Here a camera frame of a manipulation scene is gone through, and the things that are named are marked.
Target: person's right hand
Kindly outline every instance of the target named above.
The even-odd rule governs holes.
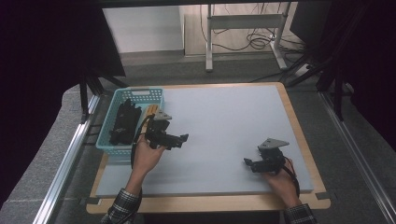
[[[164,151],[165,147],[152,149],[145,135],[140,134],[134,153],[134,167],[125,187],[127,192],[139,194],[146,174],[157,165]]]
[[[292,160],[286,160],[285,166],[292,171]],[[274,194],[282,199],[287,208],[302,204],[296,195],[296,188],[291,176],[285,170],[281,169],[277,175],[274,173],[261,173],[261,175],[268,181]]]

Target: light gray surface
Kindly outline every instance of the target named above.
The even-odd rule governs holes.
[[[120,53],[183,49],[179,6],[118,7],[103,11]]]
[[[268,137],[290,143],[281,150],[293,159],[301,190],[313,189],[275,85],[165,89],[163,95],[164,111],[173,117],[167,132],[190,136],[182,148],[164,152],[145,179],[145,194],[271,191],[243,162],[244,158],[259,161],[257,146]],[[129,162],[111,162],[96,194],[116,195],[130,172]]]

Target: black glove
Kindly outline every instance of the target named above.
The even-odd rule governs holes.
[[[128,99],[119,106],[114,128],[110,131],[110,143],[112,145],[116,146],[119,143],[131,145],[134,140],[134,131],[142,114],[142,109],[140,106],[134,108],[135,104],[131,105],[131,103],[131,99]]]

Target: wooden edge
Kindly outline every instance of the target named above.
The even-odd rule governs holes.
[[[318,200],[316,196],[317,193],[326,192],[326,188],[324,187],[323,181],[318,171],[318,167],[315,164],[314,158],[312,157],[311,150],[309,149],[309,146],[306,143],[303,130],[301,129],[300,123],[297,120],[297,117],[294,113],[294,109],[293,106],[291,105],[290,98],[283,84],[278,83],[276,84],[276,87],[279,91],[279,95],[282,99],[283,105],[288,114],[291,127],[294,131],[294,135],[299,144],[301,153],[305,161],[305,165],[307,166],[306,168],[308,169],[308,172],[311,176],[311,180],[314,185],[314,190],[310,193],[302,193],[300,199],[303,203],[308,203],[311,208],[320,208],[320,209],[329,208],[331,205],[330,199]]]
[[[203,84],[203,85],[176,85],[162,86],[165,89],[179,88],[219,88],[241,86],[270,86],[275,85],[285,110],[288,114],[291,127],[296,136],[300,150],[302,151],[308,172],[313,180],[314,190],[309,193],[301,193],[300,199],[308,203],[312,209],[326,209],[331,205],[330,199],[318,200],[316,193],[326,192],[318,168],[306,143],[303,131],[300,127],[290,98],[282,83],[231,83],[231,84]],[[105,153],[100,163],[97,176],[92,186],[90,197],[95,198],[95,192],[99,185],[103,171],[106,168],[107,154]],[[90,214],[105,214],[107,209],[114,203],[114,198],[101,199],[99,204],[87,204],[87,212]],[[183,212],[232,212],[232,211],[267,211],[283,210],[284,204],[272,193],[257,195],[233,195],[233,196],[191,196],[191,197],[155,197],[143,198],[139,213],[183,213]]]

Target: basket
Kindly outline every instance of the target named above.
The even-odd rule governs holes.
[[[142,115],[138,125],[143,121],[146,108],[149,105],[158,105],[163,109],[163,89],[149,88],[149,89],[118,89],[114,92],[113,99],[111,100],[110,107],[107,111],[105,122],[99,133],[96,141],[96,147],[102,149],[108,155],[130,155],[132,145],[118,144],[116,146],[110,143],[110,131],[113,129],[116,122],[117,111],[119,106],[127,99],[131,99],[136,107],[142,107]]]

